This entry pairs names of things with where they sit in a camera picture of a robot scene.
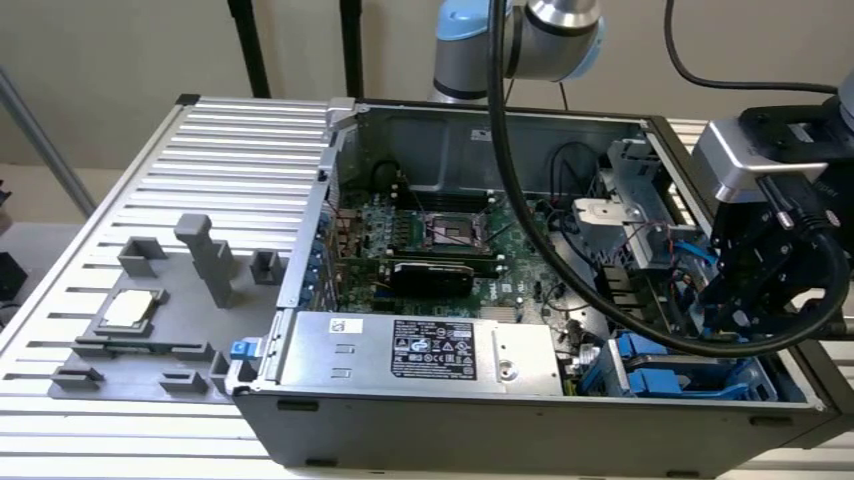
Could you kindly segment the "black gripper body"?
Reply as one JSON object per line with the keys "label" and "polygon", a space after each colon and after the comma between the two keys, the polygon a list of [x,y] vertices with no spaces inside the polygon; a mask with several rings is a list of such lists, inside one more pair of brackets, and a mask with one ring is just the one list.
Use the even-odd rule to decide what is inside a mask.
{"label": "black gripper body", "polygon": [[713,230],[721,250],[714,293],[801,293],[833,285],[816,234],[832,234],[835,224],[824,212],[789,215],[795,226],[785,228],[766,203],[721,206]]}

